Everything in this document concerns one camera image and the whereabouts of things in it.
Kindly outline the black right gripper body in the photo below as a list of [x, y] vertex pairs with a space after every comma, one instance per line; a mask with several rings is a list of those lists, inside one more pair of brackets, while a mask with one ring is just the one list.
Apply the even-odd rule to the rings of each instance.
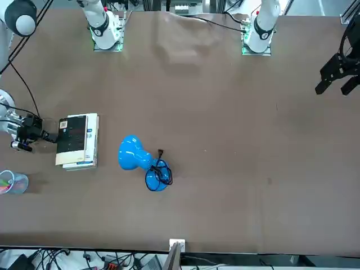
[[38, 116], [27, 116], [23, 118], [17, 129], [16, 139], [21, 143], [34, 142], [42, 138], [43, 120]]

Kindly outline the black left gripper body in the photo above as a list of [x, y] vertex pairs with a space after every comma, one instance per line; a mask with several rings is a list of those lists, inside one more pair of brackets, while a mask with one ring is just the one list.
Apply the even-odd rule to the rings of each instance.
[[335, 81], [348, 75], [359, 75], [359, 59], [336, 53], [320, 70], [322, 81]]

